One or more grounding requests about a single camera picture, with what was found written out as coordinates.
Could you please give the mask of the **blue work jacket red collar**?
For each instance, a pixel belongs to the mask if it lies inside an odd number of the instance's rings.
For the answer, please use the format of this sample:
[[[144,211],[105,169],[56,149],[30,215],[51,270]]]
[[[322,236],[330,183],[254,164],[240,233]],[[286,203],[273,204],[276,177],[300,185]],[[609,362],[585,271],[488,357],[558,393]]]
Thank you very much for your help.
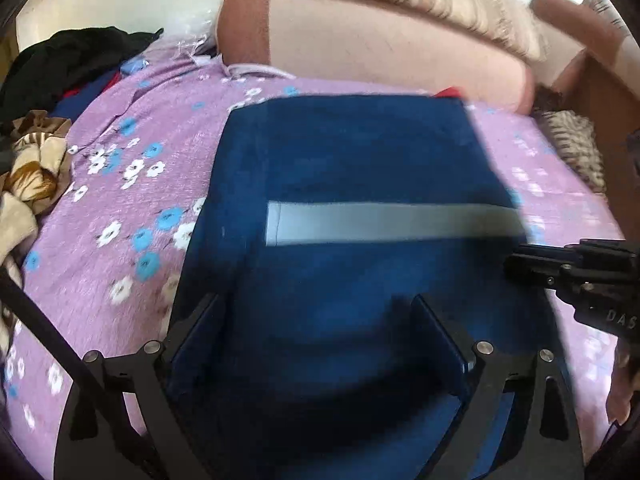
[[[464,104],[298,96],[234,110],[174,317],[218,299],[167,392],[217,479],[422,479],[459,406],[411,309],[475,340],[550,350],[544,292],[510,283],[525,240]]]

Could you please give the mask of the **black clothes pile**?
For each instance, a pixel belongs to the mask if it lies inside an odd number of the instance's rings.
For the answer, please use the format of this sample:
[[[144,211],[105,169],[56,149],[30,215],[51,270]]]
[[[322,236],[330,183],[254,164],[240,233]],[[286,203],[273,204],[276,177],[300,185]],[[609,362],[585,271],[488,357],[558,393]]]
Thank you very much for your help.
[[[30,110],[53,110],[63,94],[94,81],[143,52],[156,32],[124,32],[114,26],[67,29],[33,44],[13,61],[1,87],[1,119]]]

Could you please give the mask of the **black white checkered cloth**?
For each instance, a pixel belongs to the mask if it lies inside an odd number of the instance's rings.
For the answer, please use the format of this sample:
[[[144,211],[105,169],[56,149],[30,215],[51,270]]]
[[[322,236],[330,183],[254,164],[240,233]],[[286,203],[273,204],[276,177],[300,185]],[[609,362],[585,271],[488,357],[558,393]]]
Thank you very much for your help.
[[[597,147],[593,122],[572,110],[535,115],[538,128],[559,158],[582,179],[592,192],[606,191],[604,163]]]

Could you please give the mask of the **brown pink bed headboard cushion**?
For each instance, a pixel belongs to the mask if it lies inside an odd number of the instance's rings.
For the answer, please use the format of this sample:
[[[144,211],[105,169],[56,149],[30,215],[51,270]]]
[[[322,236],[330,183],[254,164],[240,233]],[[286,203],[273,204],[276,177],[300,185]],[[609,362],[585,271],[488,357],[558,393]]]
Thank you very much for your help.
[[[639,235],[639,45],[605,14],[570,0],[532,0],[550,64],[538,80],[594,125],[606,198],[626,237]]]

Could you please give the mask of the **brown cream patterned blanket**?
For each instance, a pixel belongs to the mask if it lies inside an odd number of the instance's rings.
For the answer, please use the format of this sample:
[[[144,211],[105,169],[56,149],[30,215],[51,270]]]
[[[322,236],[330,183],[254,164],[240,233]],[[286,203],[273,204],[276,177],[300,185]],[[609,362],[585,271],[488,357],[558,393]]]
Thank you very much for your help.
[[[72,121],[44,110],[1,125],[1,269],[23,285],[22,261],[35,243],[39,220],[70,186]]]

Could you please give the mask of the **purple floral bed sheet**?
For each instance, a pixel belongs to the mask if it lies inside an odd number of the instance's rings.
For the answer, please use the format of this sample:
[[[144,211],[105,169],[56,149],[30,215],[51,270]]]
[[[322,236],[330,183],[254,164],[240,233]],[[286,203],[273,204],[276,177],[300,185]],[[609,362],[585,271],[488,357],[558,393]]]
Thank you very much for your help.
[[[224,69],[219,60],[152,64],[98,96],[70,128],[72,183],[43,219],[23,281],[78,353],[128,353],[163,335],[232,110],[304,94],[409,93],[361,82],[229,79]],[[623,237],[604,198],[556,156],[532,118],[465,104],[534,243]],[[589,458],[608,430],[616,339],[578,324],[570,306],[550,297]],[[52,479],[70,378],[17,322],[4,379],[3,426],[38,474]]]

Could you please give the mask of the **blue garment under pile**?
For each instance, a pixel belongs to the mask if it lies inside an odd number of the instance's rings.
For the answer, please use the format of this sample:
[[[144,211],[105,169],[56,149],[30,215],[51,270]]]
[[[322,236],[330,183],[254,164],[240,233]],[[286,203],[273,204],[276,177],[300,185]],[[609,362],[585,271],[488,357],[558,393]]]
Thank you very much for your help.
[[[50,117],[69,119],[76,122],[86,108],[104,91],[112,88],[122,79],[120,70],[110,70],[80,89],[67,91],[63,99],[55,105]]]

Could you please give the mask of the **pink brown bolster cushion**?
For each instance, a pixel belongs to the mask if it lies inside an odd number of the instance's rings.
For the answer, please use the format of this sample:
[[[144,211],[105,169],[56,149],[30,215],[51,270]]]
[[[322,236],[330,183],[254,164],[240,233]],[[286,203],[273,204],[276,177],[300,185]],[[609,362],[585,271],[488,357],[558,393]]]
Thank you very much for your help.
[[[227,64],[306,78],[439,92],[526,115],[535,83],[517,56],[445,22],[373,0],[224,0],[216,39]]]

